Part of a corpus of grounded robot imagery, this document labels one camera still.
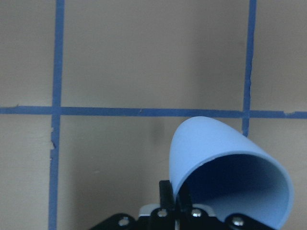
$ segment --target black metal bracket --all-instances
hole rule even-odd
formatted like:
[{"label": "black metal bracket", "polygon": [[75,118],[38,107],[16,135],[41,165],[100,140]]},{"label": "black metal bracket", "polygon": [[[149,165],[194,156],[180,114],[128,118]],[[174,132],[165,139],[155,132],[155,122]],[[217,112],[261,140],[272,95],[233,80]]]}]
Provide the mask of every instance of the black metal bracket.
[{"label": "black metal bracket", "polygon": [[274,230],[246,215],[232,214],[225,222],[200,207],[194,207],[188,186],[183,184],[176,203],[170,181],[160,181],[160,207],[150,215],[115,214],[89,230]]}]

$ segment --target bolt head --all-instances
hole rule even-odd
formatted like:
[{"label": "bolt head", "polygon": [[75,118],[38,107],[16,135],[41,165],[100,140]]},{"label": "bolt head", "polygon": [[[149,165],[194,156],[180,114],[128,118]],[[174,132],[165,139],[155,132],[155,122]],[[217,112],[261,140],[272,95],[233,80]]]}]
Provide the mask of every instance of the bolt head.
[{"label": "bolt head", "polygon": [[193,217],[201,217],[201,210],[198,209],[198,208],[194,208],[194,209],[192,209],[192,211],[191,211],[191,215],[192,215]]},{"label": "bolt head", "polygon": [[244,220],[241,217],[233,217],[232,218],[232,223],[236,226],[243,226],[244,225]]},{"label": "bolt head", "polygon": [[166,217],[167,216],[167,210],[166,209],[160,209],[158,212],[157,212],[157,215],[158,217]]},{"label": "bolt head", "polygon": [[129,218],[128,217],[123,217],[118,222],[119,226],[127,226],[128,224],[129,224]]}]

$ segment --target blue plastic cup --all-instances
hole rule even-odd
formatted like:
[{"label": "blue plastic cup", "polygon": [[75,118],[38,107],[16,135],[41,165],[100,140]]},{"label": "blue plastic cup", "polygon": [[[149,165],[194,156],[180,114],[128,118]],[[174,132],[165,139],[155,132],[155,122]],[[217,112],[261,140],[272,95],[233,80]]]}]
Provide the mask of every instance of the blue plastic cup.
[{"label": "blue plastic cup", "polygon": [[176,198],[187,183],[194,204],[209,205],[219,220],[248,215],[280,229],[291,212],[294,189],[286,169],[228,125],[193,117],[176,130],[170,149]]}]

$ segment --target blue painter's tape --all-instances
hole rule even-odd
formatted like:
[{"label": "blue painter's tape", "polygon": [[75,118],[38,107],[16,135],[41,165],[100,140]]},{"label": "blue painter's tape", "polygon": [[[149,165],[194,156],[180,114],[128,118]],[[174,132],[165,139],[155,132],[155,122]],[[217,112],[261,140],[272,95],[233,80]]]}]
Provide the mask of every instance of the blue painter's tape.
[{"label": "blue painter's tape", "polygon": [[49,181],[49,215],[48,229],[57,229],[57,203],[58,203],[58,178],[59,178],[59,134],[61,117],[61,91],[62,91],[62,66],[63,66],[63,33],[64,33],[64,0],[56,2],[55,19],[55,45],[54,69],[52,90],[52,120],[53,132],[51,141],[54,149],[50,153],[50,181]]},{"label": "blue painter's tape", "polygon": [[250,0],[249,15],[248,15],[248,38],[247,38],[247,50],[246,50],[245,81],[244,81],[244,100],[243,100],[243,112],[245,118],[242,119],[242,131],[244,136],[246,137],[248,136],[248,129],[249,129],[250,86],[251,86],[252,61],[254,55],[256,7],[257,7],[257,0]]},{"label": "blue painter's tape", "polygon": [[152,109],[152,108],[80,108],[62,107],[62,115],[83,116],[208,116],[241,118],[241,111],[202,109]]},{"label": "blue painter's tape", "polygon": [[285,119],[307,119],[307,112],[293,112],[285,113],[283,111],[262,111],[262,110],[251,110],[251,118],[285,118]]},{"label": "blue painter's tape", "polygon": [[0,107],[0,114],[51,115],[51,106]]}]

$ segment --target screw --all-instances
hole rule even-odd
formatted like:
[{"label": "screw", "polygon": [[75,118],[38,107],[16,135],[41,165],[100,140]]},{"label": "screw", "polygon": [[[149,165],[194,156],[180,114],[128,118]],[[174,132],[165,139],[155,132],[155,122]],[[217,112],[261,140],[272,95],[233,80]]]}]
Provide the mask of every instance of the screw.
[{"label": "screw", "polygon": [[201,210],[198,209],[198,208],[194,208],[194,209],[192,209],[192,211],[191,211],[191,215],[192,215],[193,217],[201,217]]},{"label": "screw", "polygon": [[119,226],[127,226],[128,224],[129,224],[129,218],[128,217],[123,217],[118,222]]},{"label": "screw", "polygon": [[159,211],[158,211],[158,217],[166,217],[167,216],[167,210],[166,209],[160,209]]},{"label": "screw", "polygon": [[232,218],[232,223],[236,226],[243,226],[244,225],[244,220],[241,217],[233,217]]}]

